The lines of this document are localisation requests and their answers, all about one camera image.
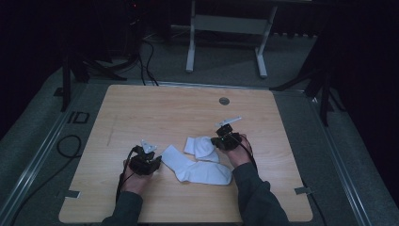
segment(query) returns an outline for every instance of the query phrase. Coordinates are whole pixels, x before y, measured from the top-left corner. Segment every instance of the person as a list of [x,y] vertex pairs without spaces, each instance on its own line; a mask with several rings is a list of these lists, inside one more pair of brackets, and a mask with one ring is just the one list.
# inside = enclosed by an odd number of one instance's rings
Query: person
[[[238,188],[238,207],[246,226],[290,225],[276,196],[270,191],[270,183],[263,181],[246,151],[251,150],[247,137],[242,136],[242,146],[231,151],[222,151],[234,167],[232,175]],[[143,200],[142,192],[150,182],[151,175],[138,176],[127,168],[125,183],[111,217],[103,220],[102,226],[137,225]]]

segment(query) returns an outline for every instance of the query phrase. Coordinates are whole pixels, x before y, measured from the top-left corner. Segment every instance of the white stand leg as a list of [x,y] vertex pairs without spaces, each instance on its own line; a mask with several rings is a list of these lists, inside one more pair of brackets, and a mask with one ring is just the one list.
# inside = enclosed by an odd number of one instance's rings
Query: white stand leg
[[263,51],[264,51],[264,47],[267,42],[267,38],[269,37],[269,34],[270,34],[270,29],[272,27],[273,20],[276,15],[276,11],[277,11],[277,7],[273,7],[271,9],[269,19],[267,20],[267,23],[264,27],[262,43],[261,43],[260,47],[255,48],[255,55],[256,55],[256,60],[258,62],[258,68],[259,68],[259,76],[261,78],[267,77],[266,66],[264,64],[264,59],[263,59]]
[[191,73],[194,71],[194,58],[196,54],[196,43],[194,37],[196,35],[195,20],[196,20],[196,1],[191,1],[191,25],[190,25],[190,46],[188,47],[187,64],[185,71]]

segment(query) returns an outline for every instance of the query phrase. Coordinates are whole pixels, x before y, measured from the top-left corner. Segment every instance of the sock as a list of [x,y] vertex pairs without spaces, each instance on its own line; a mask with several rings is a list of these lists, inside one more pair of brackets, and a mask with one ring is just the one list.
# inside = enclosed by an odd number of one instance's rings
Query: sock
[[175,172],[180,182],[225,186],[231,181],[231,171],[226,166],[191,161],[172,145],[162,152],[162,161]]
[[215,152],[215,146],[210,137],[188,137],[184,152],[193,154],[198,160],[219,162],[219,155]]

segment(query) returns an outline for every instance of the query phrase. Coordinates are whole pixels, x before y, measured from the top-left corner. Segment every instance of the table top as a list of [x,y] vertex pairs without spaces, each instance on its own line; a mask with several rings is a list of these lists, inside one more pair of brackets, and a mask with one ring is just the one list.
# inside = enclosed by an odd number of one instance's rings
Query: table top
[[[221,97],[230,103],[222,105]],[[122,161],[140,140],[157,145],[158,156],[168,145],[181,152],[187,137],[216,137],[217,122],[241,116],[233,132],[247,134],[260,177],[269,181],[291,221],[309,221],[312,212],[273,93],[268,90],[206,87],[144,87],[113,85],[88,138],[59,219],[67,223],[100,222],[111,216]],[[232,169],[217,151],[220,163]],[[143,194],[140,222],[241,222],[234,180],[228,186],[177,180],[165,164]]]

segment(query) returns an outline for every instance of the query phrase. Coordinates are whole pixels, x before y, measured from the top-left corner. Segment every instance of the sleeve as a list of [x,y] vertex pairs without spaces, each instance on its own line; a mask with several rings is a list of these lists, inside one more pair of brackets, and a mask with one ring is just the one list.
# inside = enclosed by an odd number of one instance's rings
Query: sleeve
[[263,182],[251,163],[243,164],[232,172],[238,187],[238,207],[246,226],[290,225],[287,215],[270,184]]
[[133,192],[122,191],[114,213],[111,217],[105,218],[101,226],[136,226],[142,204],[141,196]]

